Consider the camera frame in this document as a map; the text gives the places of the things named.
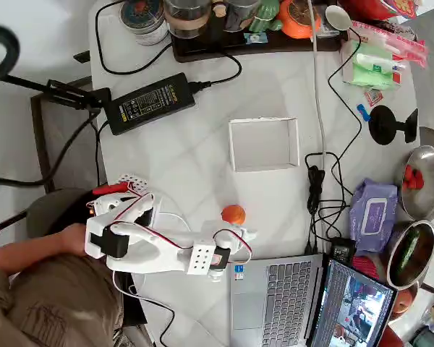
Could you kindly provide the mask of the person's left hand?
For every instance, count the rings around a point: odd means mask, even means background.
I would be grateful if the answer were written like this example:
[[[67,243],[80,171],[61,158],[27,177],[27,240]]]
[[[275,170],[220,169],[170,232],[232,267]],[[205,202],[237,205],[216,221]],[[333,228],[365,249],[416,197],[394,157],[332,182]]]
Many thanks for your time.
[[[74,223],[58,232],[61,253],[73,254],[79,257],[85,253],[85,225]]]

